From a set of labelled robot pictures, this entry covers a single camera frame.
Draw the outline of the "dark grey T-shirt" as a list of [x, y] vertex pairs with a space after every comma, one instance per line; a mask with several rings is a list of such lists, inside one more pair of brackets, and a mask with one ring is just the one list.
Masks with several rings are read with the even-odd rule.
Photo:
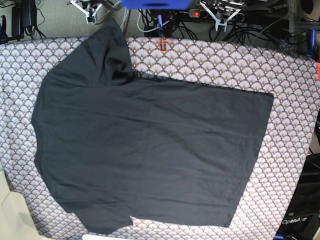
[[132, 217], [229, 227], [265, 136], [271, 94], [134, 74], [111, 20], [49, 71], [31, 124], [55, 201], [94, 233]]

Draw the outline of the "black power strip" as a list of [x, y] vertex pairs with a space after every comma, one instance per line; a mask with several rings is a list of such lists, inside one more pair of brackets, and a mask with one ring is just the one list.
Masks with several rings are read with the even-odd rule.
[[[211, 9], [215, 16], [220, 19], [223, 23], [223, 20], [226, 19], [234, 9]], [[189, 9], [186, 11], [188, 16], [193, 19], [206, 19], [213, 20], [213, 18], [204, 10], [204, 9]]]

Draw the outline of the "red and black clamp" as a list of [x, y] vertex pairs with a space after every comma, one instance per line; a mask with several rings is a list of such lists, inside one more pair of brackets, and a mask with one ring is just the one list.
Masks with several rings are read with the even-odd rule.
[[161, 53], [165, 53], [167, 51], [167, 44], [164, 38], [159, 39], [159, 50]]

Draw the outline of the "fan-patterned tablecloth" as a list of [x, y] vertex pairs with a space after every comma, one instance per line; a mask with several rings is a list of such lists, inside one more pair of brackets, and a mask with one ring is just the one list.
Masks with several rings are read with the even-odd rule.
[[[49, 38], [0, 47], [0, 162], [3, 206], [18, 218], [20, 238], [79, 240], [87, 230], [53, 199], [38, 173], [31, 117], [45, 75], [83, 41]], [[271, 240], [297, 187], [320, 108], [317, 63], [302, 56], [226, 42], [128, 38], [133, 69], [274, 97], [258, 159], [227, 228], [134, 218], [114, 238], [137, 240]]]

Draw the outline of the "blue clamp at right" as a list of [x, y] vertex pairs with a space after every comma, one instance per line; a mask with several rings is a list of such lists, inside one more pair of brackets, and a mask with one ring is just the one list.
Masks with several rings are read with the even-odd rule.
[[317, 30], [311, 29], [306, 34], [307, 51], [306, 55], [313, 58], [316, 52]]

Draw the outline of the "red clamp right edge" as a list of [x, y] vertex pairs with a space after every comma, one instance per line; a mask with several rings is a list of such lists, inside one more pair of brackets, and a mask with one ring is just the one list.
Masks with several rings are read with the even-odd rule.
[[320, 62], [317, 63], [317, 79], [320, 80]]

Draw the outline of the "black OpenArm box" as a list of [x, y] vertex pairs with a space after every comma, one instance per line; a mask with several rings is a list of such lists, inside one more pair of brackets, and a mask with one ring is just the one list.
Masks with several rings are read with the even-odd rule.
[[311, 240], [320, 228], [320, 155], [308, 155], [277, 231], [286, 240]]

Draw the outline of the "cream plastic bin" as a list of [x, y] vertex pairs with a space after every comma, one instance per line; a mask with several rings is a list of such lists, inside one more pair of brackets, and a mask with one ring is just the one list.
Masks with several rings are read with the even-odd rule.
[[9, 189], [0, 169], [0, 238], [2, 240], [40, 240], [24, 197]]

